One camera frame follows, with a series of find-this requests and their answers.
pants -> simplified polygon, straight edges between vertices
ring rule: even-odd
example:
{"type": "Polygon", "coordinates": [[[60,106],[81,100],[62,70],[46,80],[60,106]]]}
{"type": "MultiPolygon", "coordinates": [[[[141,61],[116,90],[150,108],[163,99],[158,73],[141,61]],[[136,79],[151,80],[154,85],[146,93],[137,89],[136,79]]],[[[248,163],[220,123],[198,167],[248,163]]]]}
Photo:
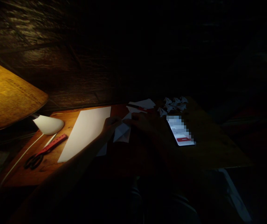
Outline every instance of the pants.
{"type": "Polygon", "coordinates": [[[58,223],[189,223],[200,219],[172,184],[159,178],[82,179],[51,215],[58,223]]]}

lamp cord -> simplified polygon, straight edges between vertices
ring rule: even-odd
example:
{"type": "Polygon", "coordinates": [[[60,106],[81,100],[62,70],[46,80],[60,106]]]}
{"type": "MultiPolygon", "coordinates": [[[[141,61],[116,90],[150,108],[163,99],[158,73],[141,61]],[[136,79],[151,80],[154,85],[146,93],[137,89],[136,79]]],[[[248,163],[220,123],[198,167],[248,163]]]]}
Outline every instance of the lamp cord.
{"type": "MultiPolygon", "coordinates": [[[[42,134],[33,144],[35,144],[44,134],[42,134]]],[[[11,170],[9,170],[9,172],[6,174],[6,176],[4,177],[4,179],[2,180],[1,184],[0,184],[0,188],[2,187],[3,182],[5,181],[5,179],[7,178],[7,176],[9,175],[9,173],[13,170],[13,168],[16,166],[16,164],[20,161],[20,159],[26,154],[26,152],[33,146],[30,145],[30,147],[24,152],[24,154],[22,154],[22,156],[18,159],[18,161],[14,164],[14,166],[11,168],[11,170]]]]}

scissors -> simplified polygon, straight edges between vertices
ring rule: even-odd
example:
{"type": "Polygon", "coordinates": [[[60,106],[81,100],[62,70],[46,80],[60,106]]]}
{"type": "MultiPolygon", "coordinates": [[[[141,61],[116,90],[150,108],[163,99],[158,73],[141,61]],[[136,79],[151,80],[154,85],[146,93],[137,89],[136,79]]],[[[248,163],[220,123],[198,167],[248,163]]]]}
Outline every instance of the scissors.
{"type": "Polygon", "coordinates": [[[24,164],[24,168],[31,168],[31,170],[36,169],[42,162],[44,155],[51,152],[58,144],[65,141],[65,139],[67,139],[67,135],[63,134],[56,140],[52,141],[48,146],[44,147],[40,152],[32,155],[24,164]]]}

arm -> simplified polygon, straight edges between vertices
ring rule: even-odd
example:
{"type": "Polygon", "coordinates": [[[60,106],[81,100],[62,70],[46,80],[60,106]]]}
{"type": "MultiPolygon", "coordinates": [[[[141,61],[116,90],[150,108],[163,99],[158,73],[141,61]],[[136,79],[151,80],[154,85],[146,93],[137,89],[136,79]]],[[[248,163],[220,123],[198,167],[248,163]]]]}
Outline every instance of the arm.
{"type": "Polygon", "coordinates": [[[9,223],[36,223],[50,214],[58,202],[73,189],[99,150],[121,123],[119,117],[107,118],[101,134],[41,183],[17,209],[9,223]]]}
{"type": "Polygon", "coordinates": [[[166,147],[169,144],[143,114],[133,113],[132,117],[132,120],[125,120],[124,123],[136,126],[150,138],[173,180],[188,196],[200,215],[220,223],[244,223],[237,211],[217,192],[205,174],[196,166],[195,161],[185,156],[180,148],[166,147]]]}

desk lamp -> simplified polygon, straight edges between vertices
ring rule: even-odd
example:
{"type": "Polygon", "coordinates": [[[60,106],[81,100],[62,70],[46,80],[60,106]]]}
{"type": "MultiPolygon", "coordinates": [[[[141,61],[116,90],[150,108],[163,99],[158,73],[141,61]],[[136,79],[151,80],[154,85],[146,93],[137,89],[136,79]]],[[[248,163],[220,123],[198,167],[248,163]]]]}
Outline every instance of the desk lamp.
{"type": "MultiPolygon", "coordinates": [[[[47,100],[46,93],[0,66],[0,130],[32,115],[47,100]]],[[[46,135],[55,134],[64,126],[60,119],[33,116],[35,124],[46,135]]]]}

